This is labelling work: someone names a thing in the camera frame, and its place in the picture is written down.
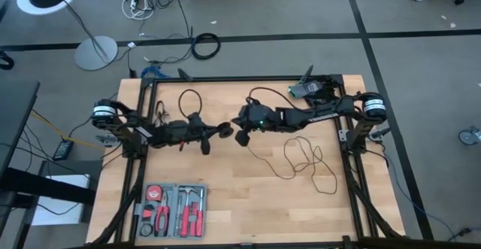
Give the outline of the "red handled pliers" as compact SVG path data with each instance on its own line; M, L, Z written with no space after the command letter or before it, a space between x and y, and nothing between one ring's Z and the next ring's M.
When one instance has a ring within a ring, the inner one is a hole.
M168 234L168 224L170 217L170 208L166 204L161 204L157 208L154 220L154 235L165 237Z

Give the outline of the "white round floor lamp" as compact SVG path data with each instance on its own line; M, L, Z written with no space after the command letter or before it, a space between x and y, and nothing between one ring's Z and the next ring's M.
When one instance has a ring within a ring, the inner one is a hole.
M97 71L110 65L118 54L115 40L108 36L94 36L78 12L71 6L73 0L17 0L17 7L26 14L44 16L66 9L78 22L88 38L79 44L74 53L76 65L85 71Z

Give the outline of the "black floor object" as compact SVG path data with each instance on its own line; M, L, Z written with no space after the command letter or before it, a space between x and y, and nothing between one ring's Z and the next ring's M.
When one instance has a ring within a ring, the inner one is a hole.
M11 70L15 65L14 60L3 50L0 50L0 69Z

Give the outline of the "red handled hammer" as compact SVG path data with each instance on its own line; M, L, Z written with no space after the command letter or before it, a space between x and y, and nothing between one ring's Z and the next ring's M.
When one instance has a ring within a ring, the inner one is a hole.
M189 196L194 191L193 187L181 187L180 191L185 193L185 204L183 207L182 221L180 225L180 237L184 238L188 235L188 219L189 219Z

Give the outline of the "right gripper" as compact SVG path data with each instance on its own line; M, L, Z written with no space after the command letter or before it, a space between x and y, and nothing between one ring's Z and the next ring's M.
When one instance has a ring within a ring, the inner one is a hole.
M274 131L278 117L275 111L259 100L252 97L246 98L247 103L241 107L237 117L231 121L240 130L236 133L235 140L241 147L249 144L249 133L252 131Z

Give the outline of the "black power adapter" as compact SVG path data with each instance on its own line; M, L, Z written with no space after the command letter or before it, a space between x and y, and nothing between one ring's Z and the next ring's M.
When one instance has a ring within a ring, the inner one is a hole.
M70 140L60 141L58 147L56 148L55 153L52 156L52 160L53 161L66 160L73 146L74 146L73 141L70 141Z

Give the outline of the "black floor beam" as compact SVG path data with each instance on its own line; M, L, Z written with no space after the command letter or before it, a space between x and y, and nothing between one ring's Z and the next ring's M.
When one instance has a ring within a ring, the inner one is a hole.
M0 177L0 190L47 196L70 202L92 205L95 191L61 181L55 181L18 169L7 168Z

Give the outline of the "red tape measure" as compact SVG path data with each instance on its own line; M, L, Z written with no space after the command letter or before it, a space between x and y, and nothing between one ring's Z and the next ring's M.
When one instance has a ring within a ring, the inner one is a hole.
M147 201L162 201L162 187L160 185L149 185L146 190Z

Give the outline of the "red handled screwdriver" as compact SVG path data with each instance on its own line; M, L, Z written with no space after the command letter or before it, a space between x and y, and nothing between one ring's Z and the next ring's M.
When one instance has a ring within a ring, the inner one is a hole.
M197 217L197 223L196 223L196 235L198 237L202 237L202 231L203 231L203 217L204 217L203 203L204 203L204 190L201 189L199 206L198 206L198 217Z

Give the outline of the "grey plastic tray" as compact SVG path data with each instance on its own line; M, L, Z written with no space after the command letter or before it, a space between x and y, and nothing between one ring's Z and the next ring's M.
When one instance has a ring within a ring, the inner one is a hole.
M146 190L149 185L160 185L162 187L162 201L147 201L146 200ZM189 204L192 202L198 202L199 206L199 199L200 199L200 191L201 189L204 190L204 217L203 217L203 231L202 237L198 237L196 235L196 223L190 223L188 221L188 235L187 237L180 237L180 225L182 221L182 213L183 207L185 204L185 193L180 191L181 187L193 187L194 191L190 193L189 196ZM162 236L155 236L154 230L153 233L148 237L142 237L139 235L140 228L145 223L150 223L153 225L154 228L154 220L156 217L157 208L161 204L166 204L170 208L170 217L169 217L169 224L168 224L168 234L165 237ZM153 212L153 216L150 218L150 221L142 221L142 210L145 205L153 205L155 210ZM167 239L167 238L175 238L175 239L192 239L192 240L199 240L204 237L205 234L205 217L207 215L207 186L204 184L173 184L173 183L163 183L163 184L148 184L145 186L143 192L141 193L141 201L136 204L135 207L135 215L138 217L138 229L136 230L136 236L140 238L151 238L151 239Z

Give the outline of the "grey green work glove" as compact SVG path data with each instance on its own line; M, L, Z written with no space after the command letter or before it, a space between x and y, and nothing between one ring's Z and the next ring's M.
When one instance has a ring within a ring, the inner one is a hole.
M296 99L304 98L305 96L309 96L314 94L318 90L322 88L322 85L318 81L311 81L301 84L295 84L288 88L289 94Z

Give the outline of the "black desk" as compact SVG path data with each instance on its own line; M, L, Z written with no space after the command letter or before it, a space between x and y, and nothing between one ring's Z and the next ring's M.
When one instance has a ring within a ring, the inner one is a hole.
M0 79L0 177L10 164L39 86L36 80Z

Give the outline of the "black cord spool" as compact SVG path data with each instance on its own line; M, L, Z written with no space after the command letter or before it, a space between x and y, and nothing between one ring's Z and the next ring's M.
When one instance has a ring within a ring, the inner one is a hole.
M224 122L217 126L220 138L227 138L234 132L230 122Z

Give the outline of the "white power strip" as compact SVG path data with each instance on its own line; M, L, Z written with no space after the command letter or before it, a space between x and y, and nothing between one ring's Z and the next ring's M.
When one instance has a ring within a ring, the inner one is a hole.
M121 11L129 20L143 21L154 14L154 8L148 0L122 0Z

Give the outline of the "grey caster wheel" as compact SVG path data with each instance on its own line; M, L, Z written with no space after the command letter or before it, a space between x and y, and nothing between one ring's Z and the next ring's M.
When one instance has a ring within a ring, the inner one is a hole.
M481 143L481 129L478 129L475 126L463 129L459 132L458 139L465 145L479 144Z

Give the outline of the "white box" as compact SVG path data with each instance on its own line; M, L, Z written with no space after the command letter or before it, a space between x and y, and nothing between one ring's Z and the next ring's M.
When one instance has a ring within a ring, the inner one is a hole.
M47 175L47 178L87 188L89 175ZM32 218L33 226L78 224L81 222L84 204L41 196Z

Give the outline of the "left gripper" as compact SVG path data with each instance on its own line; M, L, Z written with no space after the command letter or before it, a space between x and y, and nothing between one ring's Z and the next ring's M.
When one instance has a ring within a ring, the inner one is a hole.
M201 119L198 112L194 112L187 117L189 123L187 127L186 140L188 143L199 141L201 143L201 152L203 155L210 153L209 138L218 135L223 136L223 126L207 126Z

